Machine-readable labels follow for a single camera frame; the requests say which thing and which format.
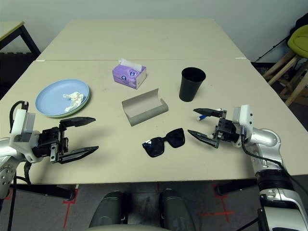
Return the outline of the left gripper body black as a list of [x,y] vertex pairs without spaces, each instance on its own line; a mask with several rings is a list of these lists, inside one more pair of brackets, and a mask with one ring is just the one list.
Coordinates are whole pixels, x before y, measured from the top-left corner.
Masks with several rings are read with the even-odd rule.
[[64,136],[63,126],[43,130],[39,134],[38,145],[32,148],[35,157],[50,157],[52,163],[65,164],[65,153],[68,153],[69,139]]

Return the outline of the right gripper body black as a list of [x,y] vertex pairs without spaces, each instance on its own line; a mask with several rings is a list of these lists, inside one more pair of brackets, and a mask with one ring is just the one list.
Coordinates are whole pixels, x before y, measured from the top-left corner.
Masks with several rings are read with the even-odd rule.
[[226,113],[225,110],[214,110],[212,114],[212,116],[219,118],[213,133],[214,147],[218,147],[220,141],[237,143],[240,137],[233,122],[226,119]]

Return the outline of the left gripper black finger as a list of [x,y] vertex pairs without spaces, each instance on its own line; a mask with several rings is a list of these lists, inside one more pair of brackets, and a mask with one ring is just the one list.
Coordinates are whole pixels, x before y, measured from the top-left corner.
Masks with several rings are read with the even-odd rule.
[[73,117],[61,120],[59,126],[61,128],[80,127],[92,123],[94,121],[96,121],[96,119],[92,117]]
[[61,155],[57,162],[60,164],[66,164],[66,163],[70,163],[73,161],[77,161],[77,160],[80,160],[90,155],[91,153],[95,152],[97,149],[99,149],[99,146],[84,147],[84,148],[76,149],[64,155]]

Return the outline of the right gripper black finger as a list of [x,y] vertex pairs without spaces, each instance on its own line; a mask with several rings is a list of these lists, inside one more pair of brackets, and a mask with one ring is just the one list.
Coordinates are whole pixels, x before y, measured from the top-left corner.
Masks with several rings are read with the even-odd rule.
[[206,143],[214,148],[218,148],[219,147],[219,141],[217,141],[216,139],[213,138],[209,138],[207,135],[197,132],[197,131],[193,131],[193,130],[188,130],[188,132],[195,137],[197,140]]
[[197,112],[203,116],[214,116],[214,117],[221,117],[221,111],[213,110],[209,108],[196,108],[193,109],[194,112]]

